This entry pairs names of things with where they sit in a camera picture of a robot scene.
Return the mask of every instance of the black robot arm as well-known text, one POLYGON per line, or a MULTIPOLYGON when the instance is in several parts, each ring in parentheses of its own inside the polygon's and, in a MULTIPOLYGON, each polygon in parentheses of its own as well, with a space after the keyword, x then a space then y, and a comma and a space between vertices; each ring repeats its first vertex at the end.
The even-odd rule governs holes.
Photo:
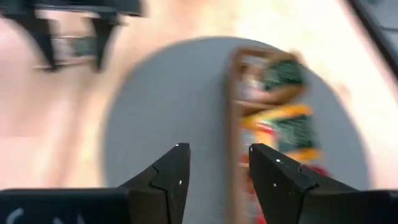
POLYGON ((267 224, 398 223, 398 191, 359 191, 264 145, 249 148, 250 175, 267 224))
POLYGON ((0 223, 181 224, 189 178, 189 144, 180 143, 117 188, 3 190, 0 223))

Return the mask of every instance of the wooden floor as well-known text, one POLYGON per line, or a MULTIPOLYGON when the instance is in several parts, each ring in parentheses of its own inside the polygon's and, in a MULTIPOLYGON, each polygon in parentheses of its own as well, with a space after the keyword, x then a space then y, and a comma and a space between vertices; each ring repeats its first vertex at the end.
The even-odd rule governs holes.
MULTIPOLYGON (((398 187, 397 89, 340 0, 146 0, 109 47, 106 70, 45 74, 24 31, 0 19, 0 188, 103 185, 101 137, 127 71, 181 40, 231 35, 299 50, 340 97, 364 139, 375 188, 398 187)), ((46 12, 58 32, 91 32, 83 14, 46 12)))

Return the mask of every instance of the black metal bracket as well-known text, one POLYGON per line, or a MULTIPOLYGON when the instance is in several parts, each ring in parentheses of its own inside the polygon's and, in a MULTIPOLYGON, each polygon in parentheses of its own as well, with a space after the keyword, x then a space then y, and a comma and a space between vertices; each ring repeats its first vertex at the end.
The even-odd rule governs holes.
POLYGON ((398 223, 398 191, 359 191, 264 145, 250 175, 267 224, 398 223))
POLYGON ((182 224, 190 147, 180 143, 117 188, 0 192, 5 224, 182 224))
POLYGON ((50 71, 57 71, 60 66, 54 58, 50 21, 40 19, 38 9, 63 11, 90 11, 99 18, 91 18, 96 34, 96 69, 102 69, 103 55, 114 27, 120 25, 117 14, 142 16, 139 0, 0 0, 0 13, 22 26, 35 40, 42 51, 50 71))

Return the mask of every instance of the gray circular plate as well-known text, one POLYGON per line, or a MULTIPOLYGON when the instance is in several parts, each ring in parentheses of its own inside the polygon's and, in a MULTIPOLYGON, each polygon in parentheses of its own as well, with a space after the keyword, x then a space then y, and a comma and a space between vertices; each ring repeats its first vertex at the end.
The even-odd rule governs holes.
MULTIPOLYGON (((240 46, 266 44, 232 37, 167 47, 132 71, 111 111, 105 174, 117 186, 140 173, 178 142, 190 143, 191 179, 184 223, 226 223, 228 205, 226 73, 240 46)), ((358 137, 331 90, 309 74, 326 168, 353 187, 367 188, 358 137)))

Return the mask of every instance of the wooden tray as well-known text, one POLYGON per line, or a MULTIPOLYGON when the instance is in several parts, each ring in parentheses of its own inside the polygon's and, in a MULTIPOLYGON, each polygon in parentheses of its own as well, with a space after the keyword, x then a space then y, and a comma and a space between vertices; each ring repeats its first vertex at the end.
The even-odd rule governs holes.
POLYGON ((242 142, 241 142, 241 125, 240 120, 243 116, 254 114, 260 111, 269 110, 286 103, 293 97, 300 95, 304 91, 304 87, 290 91, 280 101, 274 104, 253 103, 243 101, 238 98, 239 82, 242 79, 243 71, 249 66, 249 63, 243 62, 246 56, 262 57, 267 59, 267 67, 273 65, 281 60, 294 59, 302 63, 301 57, 297 52, 285 53, 272 48, 263 47, 242 47, 236 50, 231 58, 231 65, 229 67, 229 80, 228 80, 228 138, 229 138, 229 169, 231 180, 231 220, 233 223, 249 223, 245 216, 247 205, 243 192, 245 183, 245 174, 248 169, 247 164, 240 162, 242 155, 242 142))

